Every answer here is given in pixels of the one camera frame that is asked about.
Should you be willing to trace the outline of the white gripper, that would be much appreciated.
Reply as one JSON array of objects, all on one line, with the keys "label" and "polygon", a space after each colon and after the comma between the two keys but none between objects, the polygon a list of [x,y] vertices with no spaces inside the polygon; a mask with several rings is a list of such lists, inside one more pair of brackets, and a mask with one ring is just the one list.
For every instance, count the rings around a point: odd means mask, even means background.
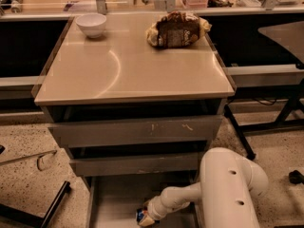
[{"label": "white gripper", "polygon": [[155,220],[161,220],[167,215],[167,208],[162,204],[160,196],[145,201],[143,206],[147,206],[147,211],[143,220],[138,223],[141,227],[151,226]]}]

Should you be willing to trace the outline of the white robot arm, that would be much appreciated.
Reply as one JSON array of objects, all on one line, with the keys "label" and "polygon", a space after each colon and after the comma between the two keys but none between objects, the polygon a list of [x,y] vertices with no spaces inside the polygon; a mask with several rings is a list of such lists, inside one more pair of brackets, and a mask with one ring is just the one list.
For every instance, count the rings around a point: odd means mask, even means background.
[{"label": "white robot arm", "polygon": [[137,222],[148,227],[192,202],[202,204],[205,228],[260,228],[253,198],[263,196],[269,180],[255,162],[222,147],[208,150],[199,167],[199,181],[169,186],[137,211]]}]

